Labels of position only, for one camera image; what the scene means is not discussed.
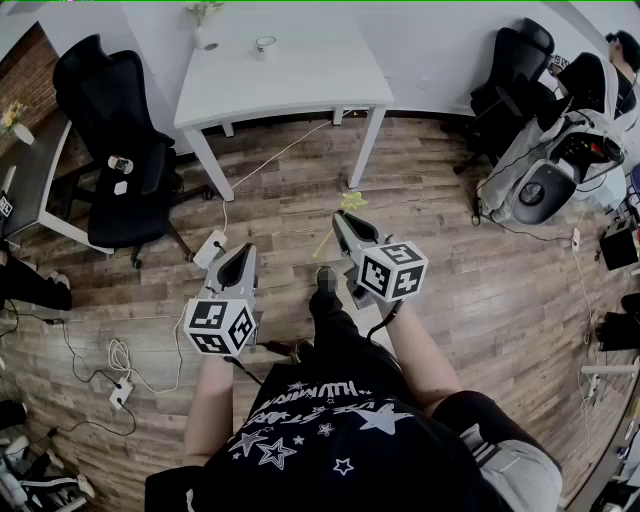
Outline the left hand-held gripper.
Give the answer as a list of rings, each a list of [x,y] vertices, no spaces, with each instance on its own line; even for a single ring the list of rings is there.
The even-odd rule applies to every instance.
[[[214,260],[198,295],[186,304],[183,331],[203,355],[237,357],[254,345],[261,313],[255,292],[258,252],[239,245]]]

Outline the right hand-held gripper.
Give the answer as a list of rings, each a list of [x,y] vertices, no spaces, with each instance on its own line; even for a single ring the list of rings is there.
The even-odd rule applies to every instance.
[[[403,301],[421,291],[428,258],[413,242],[388,243],[392,234],[383,233],[346,210],[333,214],[332,228],[341,253],[354,263],[345,276],[357,309],[369,307],[377,300],[387,304]],[[355,240],[373,245],[353,250]]]

